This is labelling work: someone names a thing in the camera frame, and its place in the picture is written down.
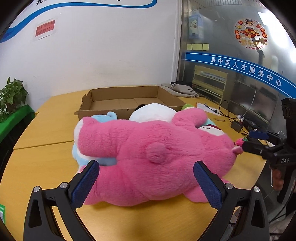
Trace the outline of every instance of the plush arm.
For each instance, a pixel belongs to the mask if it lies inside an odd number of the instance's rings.
[[[74,130],[74,139],[83,155],[116,157],[137,122],[112,120],[100,123],[91,117],[83,118]]]
[[[207,120],[207,114],[199,108],[181,110],[173,117],[173,124],[186,129],[201,127]]]

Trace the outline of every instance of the pink teddy bear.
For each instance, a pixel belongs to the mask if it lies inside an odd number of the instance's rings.
[[[118,161],[114,166],[100,167],[99,177],[84,204],[105,201],[133,206],[180,194],[193,202],[207,202],[193,175],[194,163],[202,160],[222,178],[242,148],[235,146],[218,127],[200,127],[206,120],[206,113],[198,108],[177,112],[171,123],[99,123],[90,117],[83,118],[74,131],[80,152]]]

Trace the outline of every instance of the qr code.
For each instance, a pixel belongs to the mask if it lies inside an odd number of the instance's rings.
[[[2,219],[2,222],[4,222],[3,220],[3,212],[0,211],[0,218]]]

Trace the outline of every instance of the green tablecloth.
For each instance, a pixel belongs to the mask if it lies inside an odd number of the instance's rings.
[[[12,113],[5,121],[0,123],[0,142],[23,118],[30,113],[34,113],[32,108],[28,105],[24,105],[16,112]]]

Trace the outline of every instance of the round new year sticker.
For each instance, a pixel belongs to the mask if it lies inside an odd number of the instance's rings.
[[[243,18],[236,23],[234,35],[248,49],[257,50],[267,45],[266,30],[258,21],[250,18]]]

